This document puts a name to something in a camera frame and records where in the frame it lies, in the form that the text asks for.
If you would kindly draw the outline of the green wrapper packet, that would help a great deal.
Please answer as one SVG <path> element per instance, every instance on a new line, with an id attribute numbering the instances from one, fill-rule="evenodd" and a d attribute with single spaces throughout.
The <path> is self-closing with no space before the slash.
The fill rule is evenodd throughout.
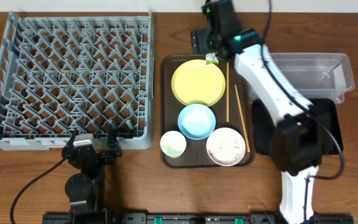
<path id="1" fill-rule="evenodd" d="M 205 60 L 206 60 L 207 65 L 209 65 L 209 64 L 218 65 L 219 64 L 219 59 L 215 52 L 207 53 Z"/>

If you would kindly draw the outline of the white bowl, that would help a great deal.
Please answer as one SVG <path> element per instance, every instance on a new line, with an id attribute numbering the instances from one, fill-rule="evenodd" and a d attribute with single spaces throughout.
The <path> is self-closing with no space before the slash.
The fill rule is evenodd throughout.
<path id="1" fill-rule="evenodd" d="M 219 166 L 234 166 L 245 157 L 247 146 L 240 133 L 232 128 L 214 130 L 206 141 L 206 152 Z"/>

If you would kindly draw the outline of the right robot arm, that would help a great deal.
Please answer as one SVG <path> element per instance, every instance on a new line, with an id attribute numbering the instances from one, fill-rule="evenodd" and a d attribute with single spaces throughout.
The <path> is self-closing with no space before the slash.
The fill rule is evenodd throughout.
<path id="1" fill-rule="evenodd" d="M 307 223 L 313 179 L 324 154 L 325 127 L 314 105 L 299 94 L 271 59 L 267 34 L 242 28 L 232 1 L 206 1 L 201 7 L 207 27 L 195 45 L 202 53 L 234 58 L 234 69 L 255 90 L 272 123 L 270 158 L 282 173 L 280 213 L 287 223 Z"/>

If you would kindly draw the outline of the white cup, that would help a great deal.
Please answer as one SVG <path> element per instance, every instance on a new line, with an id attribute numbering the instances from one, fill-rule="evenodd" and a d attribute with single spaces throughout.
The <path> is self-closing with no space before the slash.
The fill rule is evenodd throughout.
<path id="1" fill-rule="evenodd" d="M 160 148 L 162 152 L 171 158 L 180 157 L 186 149 L 186 139 L 178 131 L 168 131 L 160 139 Z"/>

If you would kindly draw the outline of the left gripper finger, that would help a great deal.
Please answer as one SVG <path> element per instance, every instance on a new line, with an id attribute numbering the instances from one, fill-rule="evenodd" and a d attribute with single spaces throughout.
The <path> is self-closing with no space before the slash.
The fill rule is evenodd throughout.
<path id="1" fill-rule="evenodd" d="M 70 139 L 68 140 L 66 146 L 65 146 L 65 149 L 71 149 L 73 147 L 73 142 L 75 140 L 75 137 L 78 135 L 78 130 L 75 129 L 73 132 L 72 132 L 72 135 L 70 137 Z"/>
<path id="2" fill-rule="evenodd" d="M 114 127 L 110 123 L 107 135 L 107 146 L 109 147 L 110 151 L 114 154 L 115 157 L 122 156 L 122 148 L 118 143 L 116 135 L 114 134 Z"/>

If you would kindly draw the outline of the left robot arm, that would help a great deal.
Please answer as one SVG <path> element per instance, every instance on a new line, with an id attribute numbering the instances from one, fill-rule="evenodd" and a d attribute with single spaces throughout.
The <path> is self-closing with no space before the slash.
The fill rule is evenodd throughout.
<path id="1" fill-rule="evenodd" d="M 122 156 L 114 128 L 110 124 L 107 140 L 75 130 L 62 149 L 62 157 L 80 170 L 65 184 L 70 200 L 68 223 L 115 223 L 114 211 L 104 206 L 105 167 Z"/>

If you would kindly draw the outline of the light blue bowl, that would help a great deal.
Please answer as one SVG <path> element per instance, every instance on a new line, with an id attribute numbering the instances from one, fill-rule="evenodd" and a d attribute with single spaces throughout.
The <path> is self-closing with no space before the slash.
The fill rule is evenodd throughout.
<path id="1" fill-rule="evenodd" d="M 209 107 L 202 104 L 192 104 L 180 111 L 177 123 L 179 130 L 187 138 L 201 140 L 214 131 L 216 117 Z"/>

